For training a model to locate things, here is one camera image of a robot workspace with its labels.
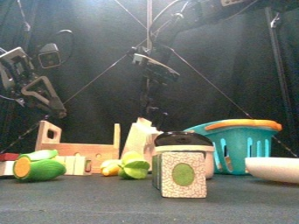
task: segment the wooden crate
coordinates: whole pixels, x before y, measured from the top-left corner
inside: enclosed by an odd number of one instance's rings
[[[60,143],[61,129],[46,121],[40,122],[34,150],[57,150],[60,156],[90,158],[90,172],[100,173],[100,165],[118,158],[120,126],[114,124],[113,144]]]

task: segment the plastic toy vegetable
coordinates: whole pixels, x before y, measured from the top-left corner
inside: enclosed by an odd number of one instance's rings
[[[122,179],[144,179],[148,173],[149,164],[144,156],[136,151],[129,151],[121,158],[121,165],[117,175]]]
[[[21,154],[13,163],[13,176],[28,182],[54,179],[66,171],[64,164],[54,160],[57,154],[56,150]]]

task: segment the green fruit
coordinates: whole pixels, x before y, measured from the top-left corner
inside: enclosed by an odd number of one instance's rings
[[[126,175],[126,173],[125,173],[125,171],[124,171],[122,168],[118,169],[117,176],[118,176],[120,178],[122,178],[122,179],[132,179],[132,178]]]
[[[117,175],[122,179],[144,179],[150,165],[142,159],[129,159],[128,161],[122,165]]]
[[[132,159],[144,159],[144,156],[134,150],[130,150],[121,157],[121,164],[125,165]]]

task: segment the basket handle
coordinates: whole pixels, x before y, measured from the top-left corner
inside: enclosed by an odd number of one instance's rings
[[[204,127],[204,129],[208,131],[208,130],[215,130],[215,129],[227,128],[227,127],[232,127],[232,126],[268,127],[276,131],[280,131],[283,129],[281,124],[275,121],[253,120],[253,119],[224,120],[224,121],[220,121],[220,122],[216,122],[216,123],[208,125],[207,127]]]

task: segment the wooden block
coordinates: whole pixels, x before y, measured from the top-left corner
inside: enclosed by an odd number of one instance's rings
[[[168,198],[205,198],[201,152],[164,152],[153,156],[153,186]]]
[[[90,175],[90,159],[88,157],[74,157],[73,175]]]
[[[66,169],[64,175],[73,175],[74,157],[73,156],[64,157],[64,164],[65,164],[65,169]]]
[[[13,176],[14,161],[0,162],[0,176]]]
[[[20,154],[17,153],[4,153],[4,154],[0,154],[0,162],[4,162],[4,161],[14,161],[17,159]]]
[[[61,129],[46,121],[40,122],[34,150],[54,149],[60,156],[82,156],[90,159],[90,173],[100,173],[108,159],[118,159],[120,127],[114,124],[113,144],[60,143]]]

